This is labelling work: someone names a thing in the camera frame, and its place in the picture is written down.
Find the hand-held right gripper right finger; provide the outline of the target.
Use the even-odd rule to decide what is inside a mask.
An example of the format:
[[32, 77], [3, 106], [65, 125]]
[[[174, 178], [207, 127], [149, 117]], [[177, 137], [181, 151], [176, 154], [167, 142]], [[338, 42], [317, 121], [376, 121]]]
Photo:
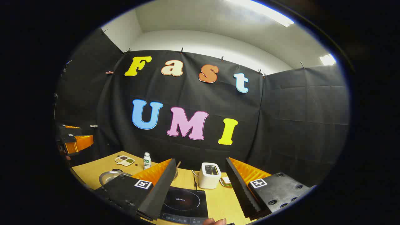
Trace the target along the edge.
[[310, 191], [283, 172], [269, 174], [231, 157], [226, 158], [226, 174], [244, 216], [250, 220], [274, 214]]

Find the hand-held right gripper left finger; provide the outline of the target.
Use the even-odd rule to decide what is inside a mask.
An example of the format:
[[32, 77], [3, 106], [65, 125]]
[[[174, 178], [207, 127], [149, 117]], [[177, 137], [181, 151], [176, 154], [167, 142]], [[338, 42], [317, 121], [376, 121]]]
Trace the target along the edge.
[[171, 158], [135, 175], [117, 173], [95, 194], [127, 215], [157, 220], [175, 173], [176, 160]]

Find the black induction cooktop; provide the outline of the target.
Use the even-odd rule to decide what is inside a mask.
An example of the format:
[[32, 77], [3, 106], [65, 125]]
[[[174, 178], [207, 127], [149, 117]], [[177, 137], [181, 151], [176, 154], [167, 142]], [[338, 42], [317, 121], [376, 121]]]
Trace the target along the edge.
[[180, 224], [202, 225], [209, 218], [205, 191], [171, 186], [159, 218]]

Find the stainless steel pot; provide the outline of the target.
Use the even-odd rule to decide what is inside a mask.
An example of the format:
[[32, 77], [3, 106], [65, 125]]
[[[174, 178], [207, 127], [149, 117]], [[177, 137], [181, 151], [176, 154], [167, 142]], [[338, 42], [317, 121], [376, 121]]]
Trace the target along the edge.
[[113, 180], [114, 178], [118, 177], [118, 176], [128, 176], [131, 177], [132, 175], [126, 172], [123, 172], [120, 169], [112, 169], [111, 171], [107, 171], [104, 172], [102, 174], [100, 174], [99, 176], [99, 183], [101, 184], [101, 186], [104, 186], [105, 184], [107, 184], [108, 182], [110, 182], [111, 180]]

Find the white toaster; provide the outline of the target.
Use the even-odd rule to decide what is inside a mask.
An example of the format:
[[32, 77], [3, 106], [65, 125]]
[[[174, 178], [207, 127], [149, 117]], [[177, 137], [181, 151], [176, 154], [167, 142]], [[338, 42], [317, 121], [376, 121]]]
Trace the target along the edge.
[[198, 184], [202, 189], [215, 189], [221, 178], [219, 166], [215, 163], [203, 162], [198, 174]]

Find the divided dish of beans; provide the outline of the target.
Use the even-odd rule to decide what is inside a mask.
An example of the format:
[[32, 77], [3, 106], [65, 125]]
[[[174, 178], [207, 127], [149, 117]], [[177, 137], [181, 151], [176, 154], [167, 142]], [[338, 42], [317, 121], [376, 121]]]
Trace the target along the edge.
[[117, 165], [123, 165], [123, 166], [130, 166], [135, 162], [135, 160], [131, 157], [125, 156], [125, 155], [120, 155], [117, 156], [114, 161], [116, 162]]

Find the small ceiling light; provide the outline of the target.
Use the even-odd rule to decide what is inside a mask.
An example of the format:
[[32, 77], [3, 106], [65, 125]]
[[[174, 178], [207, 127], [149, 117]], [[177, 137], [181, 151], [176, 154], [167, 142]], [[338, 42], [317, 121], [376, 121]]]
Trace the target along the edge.
[[321, 56], [319, 57], [319, 60], [322, 62], [324, 66], [332, 66], [336, 64], [336, 60], [331, 54]]

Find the long ceiling light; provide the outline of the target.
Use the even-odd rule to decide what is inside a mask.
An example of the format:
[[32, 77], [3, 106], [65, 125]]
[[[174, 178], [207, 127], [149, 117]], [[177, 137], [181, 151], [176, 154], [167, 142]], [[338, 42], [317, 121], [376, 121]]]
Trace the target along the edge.
[[260, 13], [266, 17], [269, 17], [270, 19], [274, 20], [275, 22], [281, 24], [284, 27], [289, 27], [294, 24], [294, 21], [289, 17], [254, 0], [224, 0], [224, 1], [228, 1], [230, 3]]

